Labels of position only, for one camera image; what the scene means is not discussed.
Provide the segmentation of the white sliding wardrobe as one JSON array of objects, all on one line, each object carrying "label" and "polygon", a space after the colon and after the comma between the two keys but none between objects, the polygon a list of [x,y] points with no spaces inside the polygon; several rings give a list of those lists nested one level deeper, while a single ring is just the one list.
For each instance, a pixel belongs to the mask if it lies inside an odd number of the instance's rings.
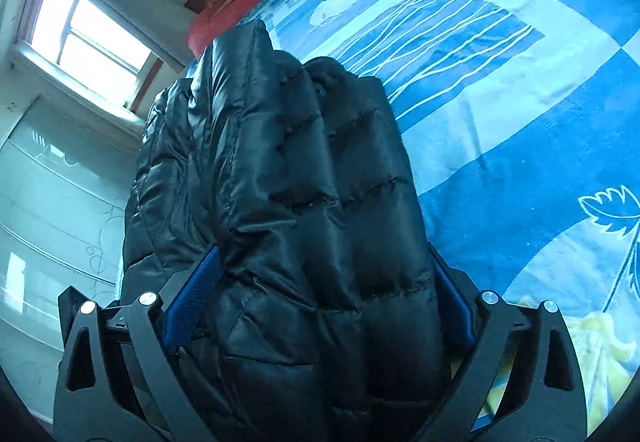
[{"label": "white sliding wardrobe", "polygon": [[1,367],[27,408],[53,415],[58,295],[102,306],[122,269],[136,155],[36,100],[1,148]]}]

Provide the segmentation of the left window right curtain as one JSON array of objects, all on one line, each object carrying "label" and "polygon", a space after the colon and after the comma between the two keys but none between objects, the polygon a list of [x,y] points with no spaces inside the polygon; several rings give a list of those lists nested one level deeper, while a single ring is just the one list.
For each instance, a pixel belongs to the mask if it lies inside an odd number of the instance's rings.
[{"label": "left window right curtain", "polygon": [[186,43],[194,13],[175,0],[88,0],[176,72],[193,54]]}]

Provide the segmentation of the black quilted puffer jacket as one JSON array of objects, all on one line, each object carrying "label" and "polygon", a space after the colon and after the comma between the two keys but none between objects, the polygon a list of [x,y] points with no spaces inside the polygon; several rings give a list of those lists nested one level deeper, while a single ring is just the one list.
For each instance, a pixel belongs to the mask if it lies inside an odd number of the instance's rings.
[{"label": "black quilted puffer jacket", "polygon": [[382,83],[253,21],[152,105],[122,300],[210,246],[224,273],[177,374],[221,441],[408,441],[448,362],[408,154]]}]

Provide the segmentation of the blue patterned bedspread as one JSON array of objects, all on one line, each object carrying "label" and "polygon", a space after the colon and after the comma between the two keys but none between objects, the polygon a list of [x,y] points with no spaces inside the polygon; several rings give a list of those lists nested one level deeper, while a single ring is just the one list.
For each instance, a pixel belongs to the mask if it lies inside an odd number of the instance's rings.
[{"label": "blue patterned bedspread", "polygon": [[448,384],[408,441],[604,426],[639,370],[639,0],[262,0],[233,28],[253,21],[382,83],[427,249],[477,288],[476,345],[442,332]]}]

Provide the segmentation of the left window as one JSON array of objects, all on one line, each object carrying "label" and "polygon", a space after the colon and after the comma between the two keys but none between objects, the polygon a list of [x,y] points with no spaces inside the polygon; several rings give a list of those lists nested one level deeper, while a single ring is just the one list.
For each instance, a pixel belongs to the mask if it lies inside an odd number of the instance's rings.
[{"label": "left window", "polygon": [[25,0],[16,43],[43,74],[107,111],[139,117],[163,61],[90,0]]}]

